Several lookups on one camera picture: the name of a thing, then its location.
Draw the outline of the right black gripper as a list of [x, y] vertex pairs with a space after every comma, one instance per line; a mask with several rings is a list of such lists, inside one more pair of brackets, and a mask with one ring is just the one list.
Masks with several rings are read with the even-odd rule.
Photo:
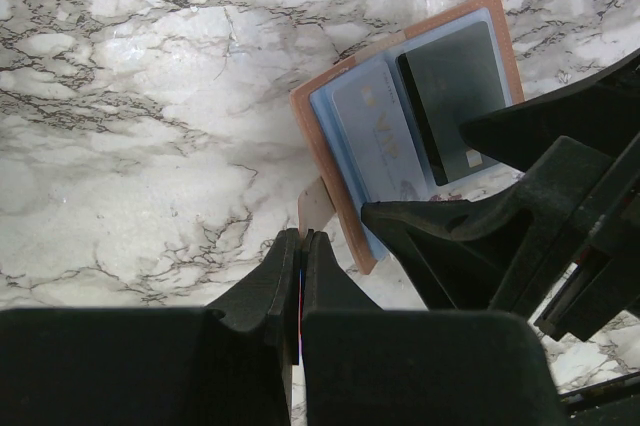
[[[621, 311], [639, 314], [637, 138], [612, 157], [562, 136], [493, 196], [367, 203], [361, 217], [430, 310], [531, 314], [580, 256], [535, 321], [545, 335], [588, 340]], [[639, 374], [560, 401], [570, 425], [637, 425]]]

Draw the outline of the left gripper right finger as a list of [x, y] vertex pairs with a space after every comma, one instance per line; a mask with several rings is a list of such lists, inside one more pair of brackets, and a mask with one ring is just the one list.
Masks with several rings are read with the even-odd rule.
[[561, 425], [540, 342], [490, 311], [384, 310], [328, 236], [303, 244], [301, 346], [311, 425]]

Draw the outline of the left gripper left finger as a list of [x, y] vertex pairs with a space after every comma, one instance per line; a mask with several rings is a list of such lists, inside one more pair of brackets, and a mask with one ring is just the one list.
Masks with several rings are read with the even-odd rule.
[[5, 425], [287, 425], [301, 239], [205, 306], [1, 314]]

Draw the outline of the black credit card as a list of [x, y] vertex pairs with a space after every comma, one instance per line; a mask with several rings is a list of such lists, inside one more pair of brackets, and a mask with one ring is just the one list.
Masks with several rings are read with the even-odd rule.
[[396, 64], [436, 185], [498, 164], [460, 133], [461, 124], [507, 105], [486, 22], [404, 52]]

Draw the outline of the grey VIP card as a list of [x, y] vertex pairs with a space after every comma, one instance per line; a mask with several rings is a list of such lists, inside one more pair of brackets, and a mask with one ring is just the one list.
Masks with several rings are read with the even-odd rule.
[[340, 77], [330, 99], [365, 200], [424, 199], [424, 171], [387, 63], [363, 64]]

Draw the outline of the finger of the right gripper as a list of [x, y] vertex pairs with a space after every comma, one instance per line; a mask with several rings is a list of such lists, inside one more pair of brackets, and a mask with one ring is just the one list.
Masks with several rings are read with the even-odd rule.
[[463, 123], [466, 145], [520, 171], [561, 136], [616, 157], [639, 133], [639, 52], [575, 83]]

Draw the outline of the tan leather card holder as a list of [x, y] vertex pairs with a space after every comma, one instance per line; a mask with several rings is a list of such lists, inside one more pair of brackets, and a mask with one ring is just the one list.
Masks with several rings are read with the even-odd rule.
[[460, 126], [523, 99], [502, 0], [468, 0], [350, 55], [290, 96], [320, 173], [299, 198], [301, 228], [337, 217], [371, 272], [388, 250], [363, 205], [462, 198], [501, 164]]

